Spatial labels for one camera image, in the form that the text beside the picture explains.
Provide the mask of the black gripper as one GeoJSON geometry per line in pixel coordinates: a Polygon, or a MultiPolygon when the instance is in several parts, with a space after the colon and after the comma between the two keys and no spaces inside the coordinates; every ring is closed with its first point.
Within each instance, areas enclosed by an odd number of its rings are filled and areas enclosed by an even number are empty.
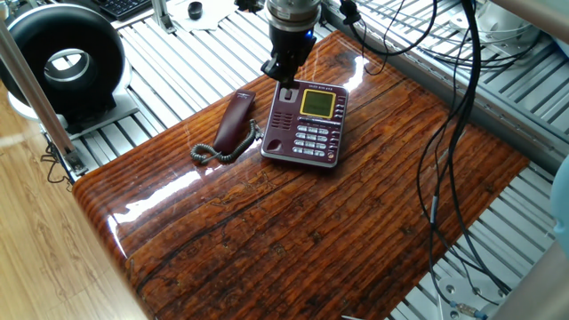
{"type": "Polygon", "coordinates": [[[299,67],[305,63],[316,43],[314,29],[291,32],[270,26],[269,38],[273,44],[271,59],[263,63],[261,71],[283,83],[283,87],[291,88],[299,67]]]}

